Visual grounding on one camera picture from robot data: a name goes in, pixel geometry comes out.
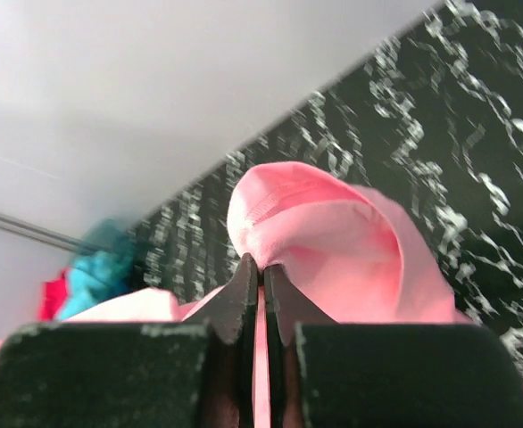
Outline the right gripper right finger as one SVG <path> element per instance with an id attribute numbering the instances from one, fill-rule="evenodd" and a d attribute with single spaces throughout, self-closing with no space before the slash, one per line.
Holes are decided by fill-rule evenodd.
<path id="1" fill-rule="evenodd" d="M 523 380 L 488 329 L 339 324 L 263 274 L 274 427 L 523 427 Z"/>

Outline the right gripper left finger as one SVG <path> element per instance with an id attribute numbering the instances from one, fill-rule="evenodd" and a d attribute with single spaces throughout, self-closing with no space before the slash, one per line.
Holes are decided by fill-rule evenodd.
<path id="1" fill-rule="evenodd" d="M 0 347 L 0 427 L 250 427 L 258 268 L 178 323 L 39 323 Z"/>

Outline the pink t shirt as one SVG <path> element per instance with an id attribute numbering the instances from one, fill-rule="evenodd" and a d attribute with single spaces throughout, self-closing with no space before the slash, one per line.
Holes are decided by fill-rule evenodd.
<path id="1" fill-rule="evenodd" d="M 238 182 L 227 226 L 240 260 L 250 255 L 258 268 L 250 427 L 274 427 L 263 280 L 271 266 L 281 266 L 339 324 L 479 326 L 456 309 L 450 285 L 408 215 L 376 190 L 299 162 L 262 164 Z M 166 292 L 144 290 L 65 323 L 178 323 L 224 286 L 186 305 Z"/>

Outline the cyan t shirt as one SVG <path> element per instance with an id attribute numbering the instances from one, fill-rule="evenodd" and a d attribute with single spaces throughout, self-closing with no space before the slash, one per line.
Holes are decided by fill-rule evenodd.
<path id="1" fill-rule="evenodd" d="M 65 275 L 67 297 L 56 320 L 69 319 L 127 292 L 135 242 L 126 223 L 108 218 L 79 241 Z"/>

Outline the red t shirt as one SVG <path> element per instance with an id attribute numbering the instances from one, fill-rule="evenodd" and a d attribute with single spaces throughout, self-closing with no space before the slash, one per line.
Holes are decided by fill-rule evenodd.
<path id="1" fill-rule="evenodd" d="M 53 321 L 69 297 L 67 281 L 69 269 L 63 269 L 55 279 L 43 282 L 37 311 L 39 321 Z"/>

